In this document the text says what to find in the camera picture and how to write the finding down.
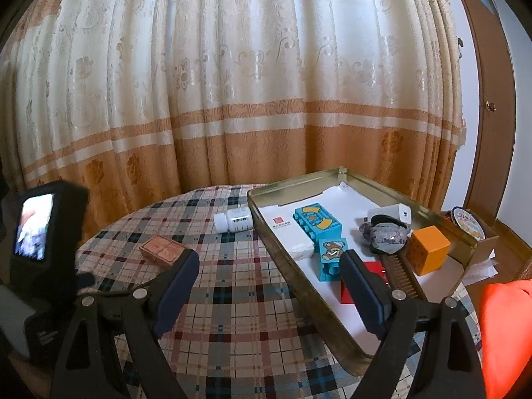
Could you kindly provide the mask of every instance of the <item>pill bottle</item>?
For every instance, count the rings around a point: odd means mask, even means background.
[[[248,207],[232,208],[214,215],[216,232],[241,232],[253,229],[253,219]]]

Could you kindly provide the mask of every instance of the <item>white bottle cap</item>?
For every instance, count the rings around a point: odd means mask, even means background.
[[[218,213],[214,215],[214,227],[218,234],[222,234],[229,230],[229,224],[227,223],[227,217],[225,213]]]

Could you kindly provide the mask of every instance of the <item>pink box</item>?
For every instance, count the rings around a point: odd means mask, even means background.
[[[188,248],[176,241],[155,235],[141,245],[140,253],[160,267],[169,269],[185,249]]]

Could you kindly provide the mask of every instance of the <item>container lid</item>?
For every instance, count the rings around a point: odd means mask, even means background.
[[[229,231],[229,224],[227,223],[225,213],[218,213],[214,215],[214,227],[216,228],[216,232],[219,234]]]
[[[478,241],[486,238],[482,226],[480,226],[478,221],[462,207],[454,207],[453,210],[451,210],[451,219],[456,226]]]

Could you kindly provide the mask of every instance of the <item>red box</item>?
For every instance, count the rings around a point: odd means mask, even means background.
[[[185,249],[187,249],[186,246],[176,241],[155,235],[142,244],[140,253],[153,260],[160,267],[169,269]]]
[[[386,271],[384,270],[384,267],[380,263],[380,261],[368,261],[365,262],[364,265],[368,268],[369,271],[372,273],[377,273],[379,276],[381,276],[386,283],[388,283],[388,280],[386,279]],[[353,299],[351,298],[351,295],[349,295],[349,291],[347,291],[347,288],[344,285],[344,281],[340,280],[340,303],[342,304],[354,304]]]

